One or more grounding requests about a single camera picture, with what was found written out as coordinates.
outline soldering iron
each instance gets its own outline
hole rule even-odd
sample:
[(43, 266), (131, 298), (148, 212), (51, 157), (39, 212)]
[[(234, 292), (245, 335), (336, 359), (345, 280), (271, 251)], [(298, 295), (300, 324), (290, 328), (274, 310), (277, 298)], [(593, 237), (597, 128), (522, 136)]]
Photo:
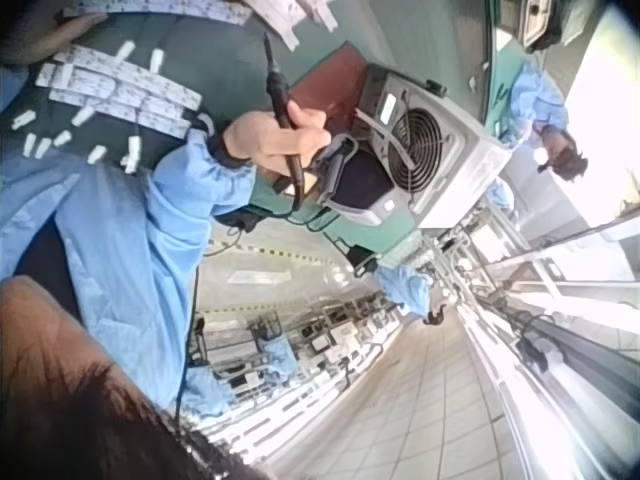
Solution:
[[(295, 125), (289, 118), (287, 111), (287, 105), (289, 103), (289, 85), (287, 79), (280, 71), (280, 66), (273, 58), (273, 51), (271, 50), (271, 42), (269, 36), (264, 34), (264, 50), (267, 55), (267, 94), (271, 98), (271, 104), (273, 106), (273, 112), (275, 113), (276, 120), (280, 128), (294, 129)], [(291, 213), (300, 209), (302, 201), (304, 199), (304, 172), (302, 170), (302, 163), (300, 162), (300, 155), (287, 155), (286, 157), (287, 167), (289, 168), (289, 175), (291, 176), (291, 182), (294, 188), (294, 199), (291, 206)]]

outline equipment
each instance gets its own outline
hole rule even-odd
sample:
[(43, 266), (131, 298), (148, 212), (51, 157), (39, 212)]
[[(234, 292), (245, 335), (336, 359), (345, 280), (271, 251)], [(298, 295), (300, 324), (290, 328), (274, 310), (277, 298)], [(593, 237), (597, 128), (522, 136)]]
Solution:
[(356, 115), (419, 228), (453, 227), (511, 157), (443, 87), (377, 65), (368, 68)]
[[(289, 118), (289, 114), (287, 113), (287, 104), (289, 103), (289, 85), (280, 71), (280, 66), (273, 58), (271, 42), (269, 41), (269, 36), (266, 33), (264, 34), (264, 50), (267, 55), (269, 71), (267, 74), (267, 93), (269, 94), (269, 97), (271, 97), (271, 104), (273, 105), (273, 112), (275, 113), (276, 120), (278, 121), (280, 128), (295, 128)], [(304, 172), (302, 171), (302, 164), (300, 163), (299, 155), (287, 155), (286, 160), (295, 191), (291, 212), (296, 212), (300, 209), (300, 205), (302, 205), (302, 201), (304, 200)]]

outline worker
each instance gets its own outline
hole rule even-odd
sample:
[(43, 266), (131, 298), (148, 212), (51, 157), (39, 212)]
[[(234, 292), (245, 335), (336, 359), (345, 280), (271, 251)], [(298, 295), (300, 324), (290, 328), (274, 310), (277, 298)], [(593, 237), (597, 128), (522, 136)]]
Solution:
[[(3, 108), (22, 83), (3, 84)], [(53, 148), (41, 161), (26, 159), (21, 140), (3, 138), (5, 477), (264, 478), (179, 429), (166, 409), (181, 384), (190, 281), (210, 217), (248, 203), (256, 165), (286, 174), (284, 155), (306, 166), (330, 142), (323, 112), (293, 102), (288, 112), (295, 131), (266, 112), (242, 115), (222, 133), (192, 129), (139, 176)]]
[(569, 113), (557, 85), (533, 63), (525, 63), (511, 89), (500, 140), (513, 149), (525, 141), (532, 147), (542, 146), (547, 161), (538, 167), (538, 173), (551, 169), (563, 180), (573, 181), (584, 175), (589, 162), (578, 153), (568, 124)]
[(434, 282), (430, 276), (408, 267), (390, 268), (383, 265), (378, 265), (373, 275), (389, 301), (419, 315), (425, 325), (440, 325), (443, 322), (446, 304), (441, 301), (441, 295), (431, 299), (429, 291)]

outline green workbench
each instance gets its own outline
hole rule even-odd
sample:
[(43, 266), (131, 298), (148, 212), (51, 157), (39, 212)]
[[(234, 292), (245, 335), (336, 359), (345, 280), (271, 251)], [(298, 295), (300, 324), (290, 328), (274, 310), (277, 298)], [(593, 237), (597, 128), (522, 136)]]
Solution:
[[(390, 65), (414, 78), (430, 78), (446, 85), (455, 102), (480, 116), (483, 92), (469, 89), (468, 79), (477, 75), (485, 61), (484, 2), (335, 0), (330, 8), (339, 23), (333, 33), (305, 20), (295, 28), (300, 40), (295, 52), (288, 51), (280, 41), (274, 42), (274, 54), (292, 84), (350, 42), (369, 62)], [(78, 43), (115, 54), (126, 40), (134, 40), (137, 47), (129, 61), (143, 66), (148, 66), (152, 50), (160, 46), (165, 50), (162, 75), (200, 92), (203, 108), (214, 119), (228, 121), (248, 110), (269, 107), (264, 92), (263, 32), (264, 26), (255, 18), (238, 27), (190, 17), (122, 14), (112, 15)], [(48, 91), (32, 83), (3, 116), (3, 126), (7, 119), (33, 108), (41, 113), (32, 125), (34, 133), (53, 136), (69, 124), (77, 108), (46, 101)], [(126, 154), (126, 138), (133, 131), (127, 122), (100, 115), (83, 125), (65, 148), (86, 156), (100, 143), (109, 149), (104, 161), (118, 162)], [(143, 165), (149, 168), (182, 143), (144, 128), (140, 134)], [(259, 181), (253, 201), (276, 211), (279, 206), (284, 210), (289, 199), (276, 197)], [(296, 219), (305, 221), (317, 209), (315, 205), (305, 206)], [(349, 244), (384, 253), (415, 228), (408, 209), (403, 209), (377, 228), (340, 219), (325, 232), (334, 239), (340, 237)]]

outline wrist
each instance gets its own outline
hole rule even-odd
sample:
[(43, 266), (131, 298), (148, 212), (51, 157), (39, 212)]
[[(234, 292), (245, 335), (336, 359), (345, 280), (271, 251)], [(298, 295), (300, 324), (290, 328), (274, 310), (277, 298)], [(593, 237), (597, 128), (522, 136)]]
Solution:
[(236, 170), (249, 163), (248, 157), (239, 158), (229, 151), (224, 134), (210, 138), (207, 142), (207, 148), (213, 159), (223, 167)]
[(241, 148), (238, 148), (234, 141), (233, 135), (234, 125), (231, 124), (221, 135), (220, 141), (224, 144), (224, 147), (229, 155), (233, 158), (241, 160), (249, 160), (249, 155), (245, 154)]

